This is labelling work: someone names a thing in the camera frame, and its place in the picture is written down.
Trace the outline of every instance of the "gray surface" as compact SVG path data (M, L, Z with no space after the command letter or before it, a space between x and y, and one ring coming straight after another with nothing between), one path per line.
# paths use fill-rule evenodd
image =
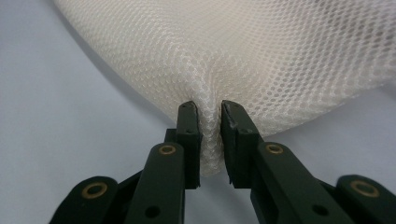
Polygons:
M371 177L396 192L396 85L267 138L314 176ZM0 223L46 223L79 181L138 172L175 124L125 84L51 1L0 3ZM257 223L223 172L187 191L186 223Z

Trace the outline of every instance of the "pinched fabric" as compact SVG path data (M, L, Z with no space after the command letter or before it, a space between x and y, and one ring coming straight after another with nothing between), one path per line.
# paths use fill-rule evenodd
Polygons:
M223 166L222 100L262 136L396 77L394 0L55 0L87 43L176 121L193 100L201 174Z

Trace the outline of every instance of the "mesh net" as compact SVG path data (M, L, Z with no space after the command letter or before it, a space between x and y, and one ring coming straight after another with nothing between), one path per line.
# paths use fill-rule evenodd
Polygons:
M396 77L393 0L55 1L171 119L180 104L197 104L202 175L223 164L221 100L243 105L266 136Z

